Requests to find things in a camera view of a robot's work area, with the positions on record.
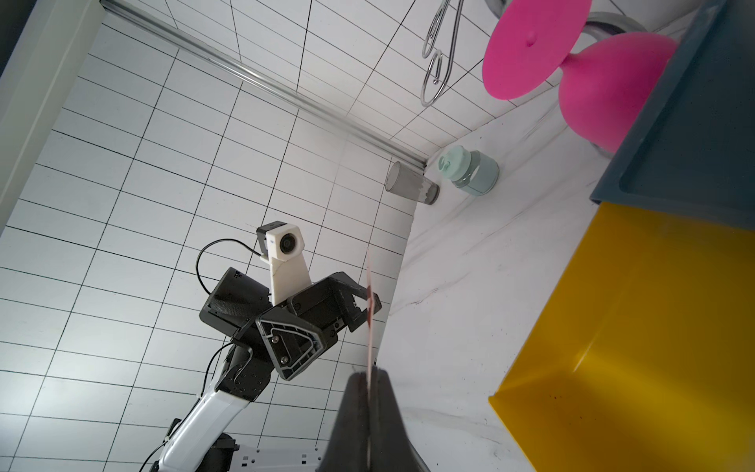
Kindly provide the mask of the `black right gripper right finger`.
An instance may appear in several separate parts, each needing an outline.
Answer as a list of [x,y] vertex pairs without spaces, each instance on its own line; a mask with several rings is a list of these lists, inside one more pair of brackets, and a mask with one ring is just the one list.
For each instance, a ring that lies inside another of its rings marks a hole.
[[387,371],[373,367],[370,383],[370,470],[429,471],[409,440]]

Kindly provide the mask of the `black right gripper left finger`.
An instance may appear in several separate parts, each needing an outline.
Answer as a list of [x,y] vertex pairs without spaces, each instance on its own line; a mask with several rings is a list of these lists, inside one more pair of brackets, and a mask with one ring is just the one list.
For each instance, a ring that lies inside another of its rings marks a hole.
[[362,372],[348,379],[318,471],[368,471],[369,434],[367,374]]

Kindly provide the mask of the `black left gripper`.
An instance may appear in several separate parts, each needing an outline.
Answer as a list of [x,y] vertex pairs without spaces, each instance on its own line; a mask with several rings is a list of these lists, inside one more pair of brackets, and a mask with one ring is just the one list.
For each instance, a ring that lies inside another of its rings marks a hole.
[[[377,314],[383,304],[375,297]],[[268,381],[273,371],[292,380],[335,346],[342,330],[358,330],[367,318],[367,287],[343,271],[275,305],[265,285],[228,269],[200,311],[233,345],[222,369],[227,381]]]

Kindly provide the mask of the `red postcard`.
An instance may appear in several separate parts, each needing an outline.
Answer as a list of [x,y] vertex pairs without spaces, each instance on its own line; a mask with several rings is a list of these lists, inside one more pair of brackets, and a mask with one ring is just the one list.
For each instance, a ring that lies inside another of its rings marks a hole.
[[372,277],[372,259],[371,259],[371,253],[368,249],[367,251],[367,258],[366,258],[366,281],[367,281],[367,291],[368,291],[368,318],[367,318],[367,325],[368,325],[368,369],[367,369],[367,392],[368,395],[371,392],[371,386],[372,386],[372,375],[373,375],[373,367],[375,365],[375,356],[374,356],[374,329],[373,329],[373,323],[374,323],[374,316],[376,311],[376,297],[375,292],[373,289],[373,277]]

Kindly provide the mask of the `yellow top drawer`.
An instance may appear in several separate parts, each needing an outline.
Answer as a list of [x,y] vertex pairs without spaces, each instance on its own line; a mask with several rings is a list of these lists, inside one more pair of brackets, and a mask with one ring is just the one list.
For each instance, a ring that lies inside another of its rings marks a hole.
[[754,467],[754,234],[602,204],[491,406],[539,471]]

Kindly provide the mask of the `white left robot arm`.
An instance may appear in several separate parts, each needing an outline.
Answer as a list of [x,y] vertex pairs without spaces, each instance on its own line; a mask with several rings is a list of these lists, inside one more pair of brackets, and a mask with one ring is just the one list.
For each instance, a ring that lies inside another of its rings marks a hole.
[[173,421],[143,467],[229,470],[239,446],[225,430],[258,400],[271,376],[295,379],[336,344],[342,330],[358,330],[381,308],[372,287],[343,271],[273,304],[265,285],[230,267],[200,312],[204,323],[230,338],[222,370],[191,411]]

